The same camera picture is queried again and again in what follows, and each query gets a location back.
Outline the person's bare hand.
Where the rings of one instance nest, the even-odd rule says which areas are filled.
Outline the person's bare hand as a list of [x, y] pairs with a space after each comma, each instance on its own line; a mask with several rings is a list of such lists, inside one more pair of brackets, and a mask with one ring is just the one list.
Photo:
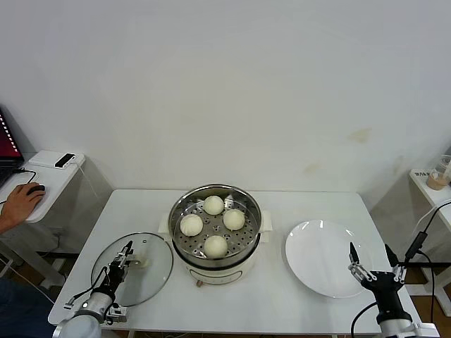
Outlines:
[[39, 184], [20, 184], [8, 195], [1, 209], [1, 233], [24, 222], [43, 199], [44, 190], [36, 189]]

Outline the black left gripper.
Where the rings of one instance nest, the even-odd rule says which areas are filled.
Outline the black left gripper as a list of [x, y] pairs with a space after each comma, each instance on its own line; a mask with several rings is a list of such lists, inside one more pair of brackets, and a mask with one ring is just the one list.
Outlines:
[[133, 260], [134, 249], [132, 248], [132, 244], [133, 241], [130, 240], [125, 247], [118, 252], [113, 262], [109, 265], [105, 285], [110, 292], [116, 292], [117, 288], [124, 280], [126, 267], [123, 262]]

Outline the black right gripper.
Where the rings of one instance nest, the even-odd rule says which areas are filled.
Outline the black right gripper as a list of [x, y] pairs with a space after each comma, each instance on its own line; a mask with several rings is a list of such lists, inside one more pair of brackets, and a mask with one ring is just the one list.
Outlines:
[[348, 270], [358, 281], [364, 281], [364, 287], [373, 293], [379, 315], [405, 315], [399, 298], [399, 290], [402, 288], [405, 277], [406, 267], [398, 260], [393, 250], [384, 244], [385, 252], [392, 268], [392, 272], [369, 271], [359, 260], [355, 246], [350, 242], [350, 265]]

